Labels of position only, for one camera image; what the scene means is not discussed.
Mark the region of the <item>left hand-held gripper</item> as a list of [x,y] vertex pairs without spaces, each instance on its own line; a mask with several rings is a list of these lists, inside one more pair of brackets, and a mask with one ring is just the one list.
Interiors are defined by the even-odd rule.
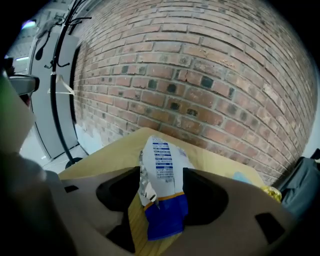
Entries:
[[0,151],[18,153],[30,129],[35,115],[29,100],[40,86],[40,79],[33,75],[7,76],[0,74]]

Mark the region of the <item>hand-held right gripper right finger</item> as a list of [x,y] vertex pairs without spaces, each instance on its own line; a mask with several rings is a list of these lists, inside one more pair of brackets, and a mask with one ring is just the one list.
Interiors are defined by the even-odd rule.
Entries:
[[183,169],[188,213],[166,256],[269,256],[288,237],[294,217],[257,186]]

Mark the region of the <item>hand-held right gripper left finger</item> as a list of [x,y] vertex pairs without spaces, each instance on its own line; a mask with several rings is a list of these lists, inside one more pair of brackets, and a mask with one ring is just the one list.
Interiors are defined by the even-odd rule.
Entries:
[[46,183],[69,243],[57,255],[134,255],[129,206],[139,182],[138,166],[64,180],[47,171]]

